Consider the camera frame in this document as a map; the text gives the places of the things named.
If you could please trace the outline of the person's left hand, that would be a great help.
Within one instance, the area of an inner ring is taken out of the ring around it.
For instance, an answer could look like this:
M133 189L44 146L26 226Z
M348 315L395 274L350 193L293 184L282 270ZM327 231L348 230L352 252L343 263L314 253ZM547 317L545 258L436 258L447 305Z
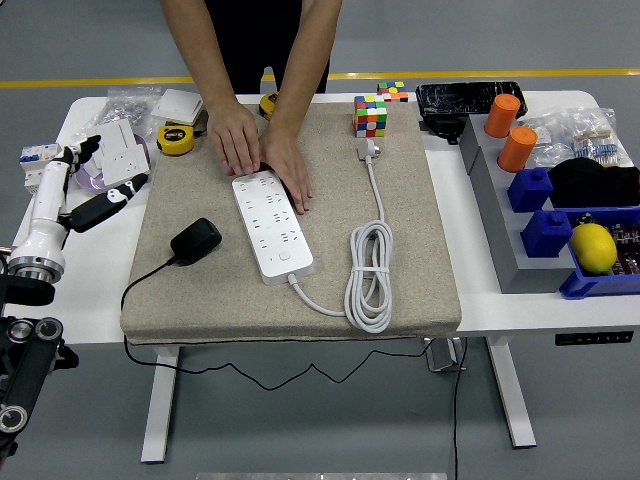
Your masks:
M310 209L313 196L305 160L295 130L269 124L259 138L261 161L280 178L291 194L297 213Z

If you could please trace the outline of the person's right hand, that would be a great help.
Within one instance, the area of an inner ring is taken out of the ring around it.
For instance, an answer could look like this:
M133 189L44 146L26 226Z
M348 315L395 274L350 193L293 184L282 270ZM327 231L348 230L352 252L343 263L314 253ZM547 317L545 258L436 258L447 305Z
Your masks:
M260 166L258 128L236 98L206 104L207 136L228 175L248 175Z

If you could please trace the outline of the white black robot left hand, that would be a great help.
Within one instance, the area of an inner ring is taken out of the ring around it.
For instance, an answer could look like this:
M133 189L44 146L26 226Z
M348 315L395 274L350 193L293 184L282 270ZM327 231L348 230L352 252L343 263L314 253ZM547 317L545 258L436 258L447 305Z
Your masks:
M109 189L64 213L69 177L77 166L88 162L98 150L101 137L94 135L77 146L66 146L45 167L40 180L26 240L14 249L8 271L23 277L50 275L55 283L64 272L63 243L70 230L83 233L121 211L148 180L139 173L124 184Z

